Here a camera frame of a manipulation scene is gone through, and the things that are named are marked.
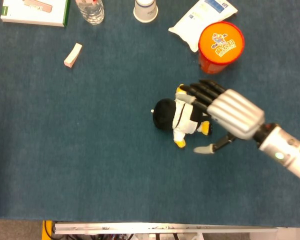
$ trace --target white packet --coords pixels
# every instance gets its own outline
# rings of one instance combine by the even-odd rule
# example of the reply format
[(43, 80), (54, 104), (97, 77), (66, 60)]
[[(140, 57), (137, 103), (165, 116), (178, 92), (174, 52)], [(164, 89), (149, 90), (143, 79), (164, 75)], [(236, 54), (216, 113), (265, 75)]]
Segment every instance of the white packet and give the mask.
[(220, 22), (238, 10), (226, 0), (199, 0), (177, 23), (168, 29), (198, 51), (202, 31), (210, 24)]

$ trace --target plastic water bottle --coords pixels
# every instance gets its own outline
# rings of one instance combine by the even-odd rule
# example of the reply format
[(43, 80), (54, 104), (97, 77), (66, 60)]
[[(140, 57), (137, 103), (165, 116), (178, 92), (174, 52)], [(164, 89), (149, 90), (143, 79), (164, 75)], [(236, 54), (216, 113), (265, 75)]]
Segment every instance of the plastic water bottle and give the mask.
[(83, 18), (92, 25), (101, 23), (105, 18), (102, 0), (75, 0)]

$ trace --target plush toy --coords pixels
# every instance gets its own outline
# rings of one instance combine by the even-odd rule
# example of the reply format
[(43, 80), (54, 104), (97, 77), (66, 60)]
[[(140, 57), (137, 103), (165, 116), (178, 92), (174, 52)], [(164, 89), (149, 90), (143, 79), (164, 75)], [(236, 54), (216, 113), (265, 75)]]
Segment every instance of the plush toy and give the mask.
[[(176, 89), (176, 93), (187, 94), (180, 87)], [(173, 130), (173, 140), (179, 148), (186, 146), (186, 134), (193, 134), (197, 131), (207, 136), (212, 132), (210, 117), (200, 109), (179, 99), (161, 99), (151, 112), (154, 125), (158, 129)]]

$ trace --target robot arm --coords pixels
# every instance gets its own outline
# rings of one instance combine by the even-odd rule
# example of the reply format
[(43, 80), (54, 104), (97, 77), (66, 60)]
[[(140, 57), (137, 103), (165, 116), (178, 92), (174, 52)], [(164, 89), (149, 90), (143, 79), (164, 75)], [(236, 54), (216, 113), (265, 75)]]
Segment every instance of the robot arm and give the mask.
[(210, 146), (197, 147), (196, 153), (211, 154), (236, 138), (254, 139), (259, 149), (300, 178), (300, 141), (275, 123), (265, 124), (265, 113), (232, 89), (212, 80), (200, 80), (180, 88), (190, 95), (176, 94), (182, 101), (200, 108), (224, 127), (228, 134)]

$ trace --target printed logo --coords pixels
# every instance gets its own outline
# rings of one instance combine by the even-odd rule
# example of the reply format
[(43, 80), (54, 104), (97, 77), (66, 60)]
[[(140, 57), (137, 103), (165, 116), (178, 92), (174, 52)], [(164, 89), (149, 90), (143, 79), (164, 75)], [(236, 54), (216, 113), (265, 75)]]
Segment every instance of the printed logo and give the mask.
[(34, 9), (34, 10), (42, 11), (42, 6), (29, 5), (29, 7), (30, 7), (31, 9)]
[(232, 39), (229, 41), (226, 41), (226, 37), (228, 34), (218, 34), (214, 33), (212, 35), (212, 40), (215, 42), (215, 44), (211, 45), (212, 49), (215, 49), (215, 53), (219, 56), (222, 57), (225, 55), (227, 52), (229, 52), (231, 49), (236, 48), (236, 43)]

